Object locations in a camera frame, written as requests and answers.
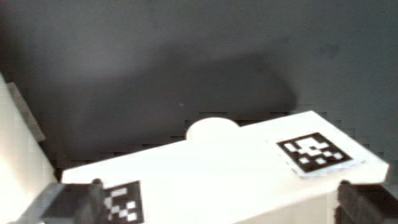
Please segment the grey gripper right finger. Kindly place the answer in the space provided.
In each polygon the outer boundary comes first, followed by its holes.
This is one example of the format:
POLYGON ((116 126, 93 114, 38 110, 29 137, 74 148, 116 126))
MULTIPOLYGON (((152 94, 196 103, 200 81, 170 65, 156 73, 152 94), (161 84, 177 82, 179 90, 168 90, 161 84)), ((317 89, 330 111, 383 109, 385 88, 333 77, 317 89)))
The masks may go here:
POLYGON ((340 181, 333 224, 398 224, 398 197, 379 183, 340 181))

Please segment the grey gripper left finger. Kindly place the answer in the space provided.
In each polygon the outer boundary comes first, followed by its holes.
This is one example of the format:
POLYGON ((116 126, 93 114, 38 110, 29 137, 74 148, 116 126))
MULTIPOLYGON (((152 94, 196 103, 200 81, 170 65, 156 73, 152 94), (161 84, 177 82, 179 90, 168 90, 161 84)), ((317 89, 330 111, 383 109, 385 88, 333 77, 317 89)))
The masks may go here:
POLYGON ((102 182, 51 183, 10 224, 108 224, 102 182))

